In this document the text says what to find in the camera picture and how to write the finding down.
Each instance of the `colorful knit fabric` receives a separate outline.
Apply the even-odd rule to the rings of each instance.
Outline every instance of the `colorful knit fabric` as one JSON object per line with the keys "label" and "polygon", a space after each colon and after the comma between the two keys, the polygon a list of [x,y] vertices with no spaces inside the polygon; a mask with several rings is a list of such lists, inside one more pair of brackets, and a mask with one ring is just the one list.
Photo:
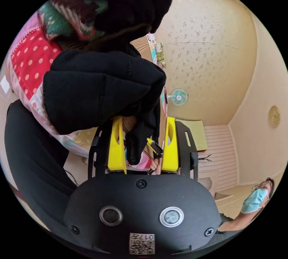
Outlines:
{"label": "colorful knit fabric", "polygon": [[106,0],[49,0],[38,13],[48,40],[76,32],[80,40],[91,41],[104,35],[95,29],[94,20],[107,9]]}

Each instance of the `black pants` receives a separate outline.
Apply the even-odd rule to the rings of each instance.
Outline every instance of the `black pants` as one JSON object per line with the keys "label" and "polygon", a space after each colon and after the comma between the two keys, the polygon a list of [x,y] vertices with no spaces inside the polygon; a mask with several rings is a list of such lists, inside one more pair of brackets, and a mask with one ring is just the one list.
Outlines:
{"label": "black pants", "polygon": [[68,199],[77,188],[63,168],[69,151],[20,100],[8,108],[4,142],[13,179],[28,206],[53,234],[77,244],[63,222]]}

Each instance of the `label sticker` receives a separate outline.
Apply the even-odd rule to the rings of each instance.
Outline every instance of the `label sticker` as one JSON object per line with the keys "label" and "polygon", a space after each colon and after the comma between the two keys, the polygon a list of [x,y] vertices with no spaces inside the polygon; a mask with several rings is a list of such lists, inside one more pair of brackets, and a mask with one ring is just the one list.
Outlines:
{"label": "label sticker", "polygon": [[134,254],[134,255],[155,254],[154,234],[130,233],[129,251],[130,251],[130,254]]}
{"label": "label sticker", "polygon": [[9,89],[10,89],[10,85],[8,83],[8,81],[6,80],[6,76],[4,76],[0,82],[0,85],[3,89],[3,91],[5,92],[5,94],[8,93]]}

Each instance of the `patterned wallpaper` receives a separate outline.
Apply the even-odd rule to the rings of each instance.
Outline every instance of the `patterned wallpaper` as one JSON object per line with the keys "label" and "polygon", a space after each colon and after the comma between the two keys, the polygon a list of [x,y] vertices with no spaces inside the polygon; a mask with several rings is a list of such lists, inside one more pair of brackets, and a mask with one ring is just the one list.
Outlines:
{"label": "patterned wallpaper", "polygon": [[173,0],[156,32],[167,63],[167,92],[183,88],[189,100],[168,115],[228,124],[254,72],[257,36],[249,10],[235,0]]}

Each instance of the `hair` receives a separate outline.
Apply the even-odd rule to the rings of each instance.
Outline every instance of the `hair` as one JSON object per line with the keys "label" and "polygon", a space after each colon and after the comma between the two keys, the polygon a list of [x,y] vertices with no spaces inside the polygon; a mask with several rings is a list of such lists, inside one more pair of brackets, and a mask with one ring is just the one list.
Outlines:
{"label": "hair", "polygon": [[271,199],[271,197],[272,197],[272,195],[273,195],[273,193],[274,193],[275,182],[274,182],[274,180],[271,179],[270,177],[268,177],[265,181],[270,181],[270,182],[271,182],[271,190],[270,190],[270,192],[269,192],[269,194],[268,194],[269,199]]}

